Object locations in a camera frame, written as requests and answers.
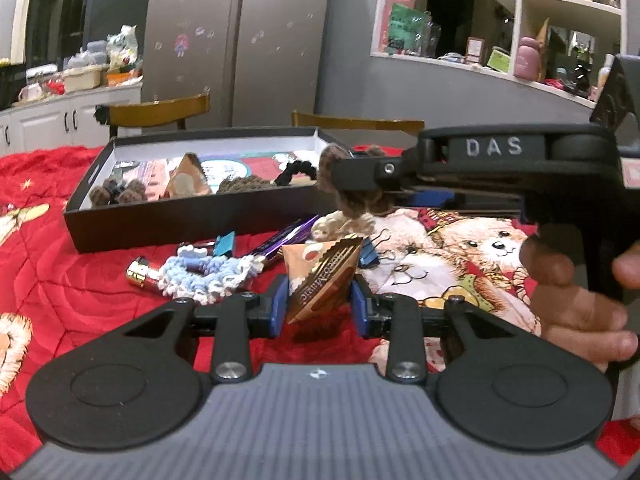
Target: gold cap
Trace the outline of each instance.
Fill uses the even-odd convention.
[[[127,281],[142,288],[145,286],[145,278],[148,272],[149,261],[143,256],[139,256],[127,267]]]

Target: pink jar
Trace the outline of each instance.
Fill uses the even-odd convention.
[[[540,76],[540,44],[533,38],[522,38],[516,53],[514,76],[537,81]]]

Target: lipstick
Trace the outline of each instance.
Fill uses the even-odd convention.
[[[139,256],[127,267],[127,281],[139,288],[147,288],[162,294],[158,288],[160,266],[151,263],[144,256]]]

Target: black box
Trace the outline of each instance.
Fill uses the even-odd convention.
[[[318,186],[150,200],[90,209],[88,193],[110,176],[116,161],[181,157],[187,152],[229,155],[242,152],[322,152],[335,139],[315,128],[220,128],[112,139],[91,165],[64,217],[79,253],[209,240],[282,229],[299,218],[334,211],[332,196]]]

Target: metal screw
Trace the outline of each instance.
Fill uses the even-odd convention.
[[[246,367],[242,363],[227,361],[216,366],[216,375],[222,379],[240,379],[246,375]]]
[[[395,375],[398,379],[415,379],[420,374],[420,367],[416,363],[412,363],[411,361],[402,361],[394,366],[391,373]]]

